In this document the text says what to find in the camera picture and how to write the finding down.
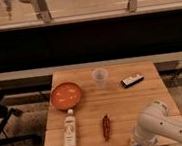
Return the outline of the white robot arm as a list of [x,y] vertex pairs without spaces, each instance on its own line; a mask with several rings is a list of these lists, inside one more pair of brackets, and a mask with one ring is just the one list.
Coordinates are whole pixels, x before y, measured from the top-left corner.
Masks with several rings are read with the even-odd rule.
[[154,145],[156,136],[166,137],[182,143],[182,121],[174,120],[167,114],[168,107],[163,101],[154,101],[138,115],[131,131],[131,146]]

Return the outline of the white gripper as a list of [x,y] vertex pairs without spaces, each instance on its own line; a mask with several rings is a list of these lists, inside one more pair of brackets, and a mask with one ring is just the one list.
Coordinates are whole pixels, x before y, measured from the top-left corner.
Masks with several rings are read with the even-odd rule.
[[154,141],[153,134],[142,126],[134,126],[131,132],[130,146],[149,146]]

